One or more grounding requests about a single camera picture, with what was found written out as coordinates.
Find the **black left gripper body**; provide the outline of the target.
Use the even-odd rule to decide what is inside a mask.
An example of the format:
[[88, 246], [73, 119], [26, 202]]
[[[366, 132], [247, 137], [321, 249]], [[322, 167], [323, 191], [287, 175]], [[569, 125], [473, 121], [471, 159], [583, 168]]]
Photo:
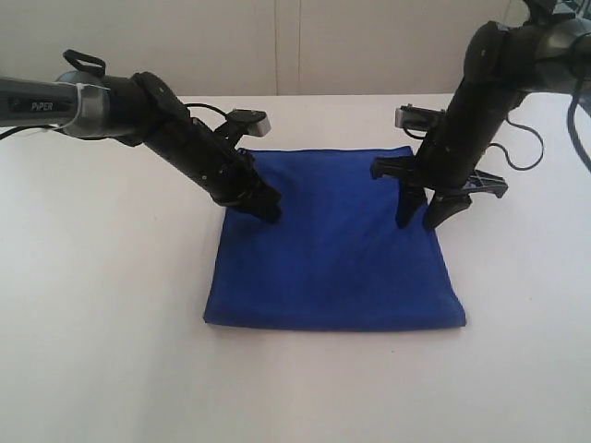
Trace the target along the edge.
[[202, 123], [168, 119], [149, 133], [147, 147], [221, 206], [240, 205], [255, 196], [258, 179], [252, 165]]

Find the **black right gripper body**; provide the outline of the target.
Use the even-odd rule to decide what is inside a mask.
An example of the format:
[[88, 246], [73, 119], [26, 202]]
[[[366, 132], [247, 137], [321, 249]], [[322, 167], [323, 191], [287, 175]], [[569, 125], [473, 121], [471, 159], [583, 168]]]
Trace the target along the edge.
[[508, 189], [504, 180], [479, 172], [476, 165], [507, 114], [505, 91], [456, 92], [415, 156], [377, 157], [371, 176], [389, 176], [444, 196], [488, 193], [501, 198]]

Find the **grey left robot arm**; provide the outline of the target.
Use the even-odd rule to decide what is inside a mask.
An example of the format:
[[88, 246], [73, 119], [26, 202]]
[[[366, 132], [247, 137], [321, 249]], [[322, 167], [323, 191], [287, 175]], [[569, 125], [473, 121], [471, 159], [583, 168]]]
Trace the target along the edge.
[[239, 139], [263, 112], [235, 110], [217, 129], [191, 115], [150, 72], [97, 78], [70, 71], [56, 82], [1, 80], [1, 125], [56, 130], [71, 138], [145, 145], [204, 189], [218, 205], [265, 222], [281, 216], [280, 193], [257, 172]]

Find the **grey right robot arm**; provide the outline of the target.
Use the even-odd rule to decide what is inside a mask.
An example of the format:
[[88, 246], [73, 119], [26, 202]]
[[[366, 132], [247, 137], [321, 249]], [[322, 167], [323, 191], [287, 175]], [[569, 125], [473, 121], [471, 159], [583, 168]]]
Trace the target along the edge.
[[414, 155], [378, 157], [370, 173], [399, 182], [396, 224], [405, 228], [420, 208], [432, 231], [467, 210], [475, 193], [502, 198], [505, 180], [477, 169], [511, 111], [532, 93], [568, 94], [566, 125], [575, 152], [590, 164], [574, 117], [590, 91], [590, 21], [556, 11], [554, 1], [528, 1], [528, 19], [519, 27], [490, 21], [467, 46], [463, 78], [449, 106], [430, 110], [397, 109], [395, 125], [420, 139]]

